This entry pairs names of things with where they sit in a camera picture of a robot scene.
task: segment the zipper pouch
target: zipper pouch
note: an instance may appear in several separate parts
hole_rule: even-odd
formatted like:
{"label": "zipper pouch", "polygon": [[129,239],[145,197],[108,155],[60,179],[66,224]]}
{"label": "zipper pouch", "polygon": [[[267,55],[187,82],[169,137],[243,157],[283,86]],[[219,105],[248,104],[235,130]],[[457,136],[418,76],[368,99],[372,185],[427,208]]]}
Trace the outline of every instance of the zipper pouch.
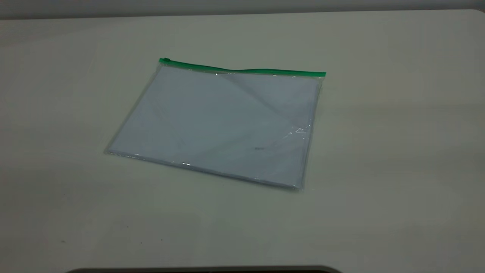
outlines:
{"label": "zipper pouch", "polygon": [[300,189],[324,77],[160,59],[106,153]]}

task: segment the green zipper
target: green zipper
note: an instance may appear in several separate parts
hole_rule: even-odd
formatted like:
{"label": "green zipper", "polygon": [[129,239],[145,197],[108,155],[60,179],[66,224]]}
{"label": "green zipper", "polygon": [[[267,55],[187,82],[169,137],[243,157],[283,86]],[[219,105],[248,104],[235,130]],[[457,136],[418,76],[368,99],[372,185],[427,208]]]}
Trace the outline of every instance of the green zipper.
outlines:
{"label": "green zipper", "polygon": [[237,72],[237,73],[252,73],[252,74],[271,74],[271,75],[286,75],[286,76],[306,76],[306,77],[325,77],[326,72],[311,72],[311,71],[295,71],[295,70],[281,70],[281,69],[242,69],[242,70],[232,70],[224,68],[215,68],[201,65],[188,64],[183,62],[172,61],[169,58],[160,58],[159,60],[163,64],[176,66],[180,68],[187,69],[198,69],[198,70],[212,70],[212,71],[223,71],[223,72]]}

